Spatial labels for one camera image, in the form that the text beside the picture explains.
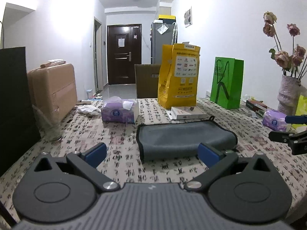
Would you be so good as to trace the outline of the lime green gift bag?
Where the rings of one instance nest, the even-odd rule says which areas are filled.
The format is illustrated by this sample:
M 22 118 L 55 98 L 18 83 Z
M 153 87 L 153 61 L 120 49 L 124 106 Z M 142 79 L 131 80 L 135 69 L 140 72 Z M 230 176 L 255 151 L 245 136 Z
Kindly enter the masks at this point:
M 295 115 L 296 116 L 301 116 L 301 115 L 306 115 L 307 114 L 307 97 L 301 95 L 299 97 L 298 105 L 297 105 L 297 110 Z M 306 124 L 292 124 L 292 127 L 297 131 L 297 132 L 303 132 L 306 130 Z

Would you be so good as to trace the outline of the yellow box on refrigerator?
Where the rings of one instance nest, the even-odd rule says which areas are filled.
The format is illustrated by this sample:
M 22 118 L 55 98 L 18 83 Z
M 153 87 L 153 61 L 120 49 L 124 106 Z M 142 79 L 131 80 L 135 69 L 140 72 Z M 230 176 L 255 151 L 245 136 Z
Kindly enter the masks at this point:
M 176 21 L 176 16 L 172 16 L 172 15 L 158 15 L 158 20 Z

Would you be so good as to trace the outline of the white flat box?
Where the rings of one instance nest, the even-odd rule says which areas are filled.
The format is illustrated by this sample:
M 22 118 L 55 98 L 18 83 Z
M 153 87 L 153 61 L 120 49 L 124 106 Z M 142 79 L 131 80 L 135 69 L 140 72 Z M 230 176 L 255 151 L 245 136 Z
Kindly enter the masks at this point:
M 172 107 L 167 111 L 167 115 L 171 120 L 190 120 L 190 119 L 203 119 L 206 117 L 206 112 L 198 108 L 198 106 L 181 106 Z

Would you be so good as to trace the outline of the dark brown entrance door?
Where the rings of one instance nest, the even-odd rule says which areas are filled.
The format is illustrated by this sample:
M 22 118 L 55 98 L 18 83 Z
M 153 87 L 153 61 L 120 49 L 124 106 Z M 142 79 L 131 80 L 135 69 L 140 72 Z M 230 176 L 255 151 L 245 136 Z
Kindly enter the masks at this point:
M 142 26 L 107 26 L 108 84 L 134 84 L 135 65 L 142 63 Z

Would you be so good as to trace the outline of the clear drinking glass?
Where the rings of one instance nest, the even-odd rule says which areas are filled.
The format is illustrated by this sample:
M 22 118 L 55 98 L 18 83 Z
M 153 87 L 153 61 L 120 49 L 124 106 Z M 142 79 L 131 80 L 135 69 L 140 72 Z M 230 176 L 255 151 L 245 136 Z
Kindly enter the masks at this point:
M 35 105 L 32 105 L 35 119 L 39 130 L 50 142 L 56 142 L 62 139 L 62 131 L 60 126 L 59 107 L 53 108 L 49 115 L 44 114 Z

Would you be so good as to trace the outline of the yellow paper bag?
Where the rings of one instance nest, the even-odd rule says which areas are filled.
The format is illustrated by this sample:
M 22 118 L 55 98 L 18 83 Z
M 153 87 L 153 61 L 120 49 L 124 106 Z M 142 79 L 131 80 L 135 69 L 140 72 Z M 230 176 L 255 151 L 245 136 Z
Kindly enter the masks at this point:
M 158 103 L 163 108 L 196 105 L 199 60 L 198 46 L 184 43 L 162 46 Z

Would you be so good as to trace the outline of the purple and grey towel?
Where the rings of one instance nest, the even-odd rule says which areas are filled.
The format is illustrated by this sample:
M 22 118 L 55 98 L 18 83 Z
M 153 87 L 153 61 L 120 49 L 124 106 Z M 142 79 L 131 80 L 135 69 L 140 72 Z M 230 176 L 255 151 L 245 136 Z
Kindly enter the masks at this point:
M 199 144 L 208 144 L 219 151 L 234 149 L 236 134 L 211 116 L 207 120 L 177 124 L 139 125 L 136 133 L 142 163 L 152 160 L 197 155 Z

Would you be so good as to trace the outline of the purple tissue pack, open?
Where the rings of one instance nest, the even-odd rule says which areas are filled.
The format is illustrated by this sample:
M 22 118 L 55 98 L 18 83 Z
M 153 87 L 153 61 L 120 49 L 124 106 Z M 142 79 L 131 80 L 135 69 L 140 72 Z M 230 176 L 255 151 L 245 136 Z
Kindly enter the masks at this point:
M 103 102 L 101 115 L 104 122 L 134 124 L 139 115 L 139 104 L 137 100 L 113 96 Z

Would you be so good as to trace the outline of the brown chair back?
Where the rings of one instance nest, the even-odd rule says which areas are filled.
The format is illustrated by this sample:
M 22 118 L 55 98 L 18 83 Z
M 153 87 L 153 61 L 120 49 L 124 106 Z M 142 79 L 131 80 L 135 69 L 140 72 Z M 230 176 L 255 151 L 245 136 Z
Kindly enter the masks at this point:
M 138 99 L 158 97 L 160 64 L 136 64 L 135 82 Z

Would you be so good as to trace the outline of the pale wrapped flower vase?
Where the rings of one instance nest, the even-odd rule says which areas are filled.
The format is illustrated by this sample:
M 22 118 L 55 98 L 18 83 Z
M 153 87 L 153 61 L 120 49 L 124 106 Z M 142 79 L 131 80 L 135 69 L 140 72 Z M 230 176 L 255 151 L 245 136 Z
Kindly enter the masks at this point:
M 283 75 L 277 99 L 277 110 L 287 116 L 295 115 L 299 96 L 301 93 L 301 81 L 297 78 Z

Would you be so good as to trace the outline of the dark flat box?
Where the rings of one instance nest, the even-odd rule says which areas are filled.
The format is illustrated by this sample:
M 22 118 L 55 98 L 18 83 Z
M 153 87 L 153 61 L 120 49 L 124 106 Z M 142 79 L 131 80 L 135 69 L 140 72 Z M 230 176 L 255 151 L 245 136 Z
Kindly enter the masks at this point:
M 265 104 L 254 99 L 248 99 L 246 101 L 246 107 L 261 117 L 263 117 L 265 112 L 268 110 L 268 107 Z

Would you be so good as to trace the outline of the purple tissue pack, sealed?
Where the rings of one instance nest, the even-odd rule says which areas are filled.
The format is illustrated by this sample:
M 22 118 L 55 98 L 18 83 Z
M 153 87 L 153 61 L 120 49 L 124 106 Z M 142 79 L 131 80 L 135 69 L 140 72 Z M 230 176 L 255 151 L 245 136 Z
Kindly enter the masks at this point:
M 267 110 L 264 113 L 262 124 L 274 131 L 285 132 L 287 123 L 285 121 L 286 114 L 276 110 Z

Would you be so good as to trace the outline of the framed wall picture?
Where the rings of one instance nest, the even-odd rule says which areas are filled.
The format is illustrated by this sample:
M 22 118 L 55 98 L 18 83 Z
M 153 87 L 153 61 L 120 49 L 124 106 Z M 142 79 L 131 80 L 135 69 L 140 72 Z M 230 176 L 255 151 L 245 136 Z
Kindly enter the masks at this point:
M 192 10 L 189 8 L 184 14 L 184 25 L 187 28 L 192 25 Z

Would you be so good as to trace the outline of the green paper bag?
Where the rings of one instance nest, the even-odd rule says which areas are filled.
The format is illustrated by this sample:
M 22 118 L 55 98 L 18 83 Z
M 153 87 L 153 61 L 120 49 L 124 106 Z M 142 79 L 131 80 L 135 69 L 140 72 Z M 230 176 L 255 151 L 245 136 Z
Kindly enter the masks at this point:
M 216 57 L 210 101 L 227 109 L 240 105 L 244 60 Z

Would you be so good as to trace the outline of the grey refrigerator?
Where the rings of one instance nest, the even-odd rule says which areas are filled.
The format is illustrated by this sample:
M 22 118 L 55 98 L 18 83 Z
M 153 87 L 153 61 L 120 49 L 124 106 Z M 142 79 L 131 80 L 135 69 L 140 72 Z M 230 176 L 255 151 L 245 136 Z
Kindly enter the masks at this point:
M 175 23 L 151 24 L 151 64 L 161 64 L 162 46 L 171 45 Z

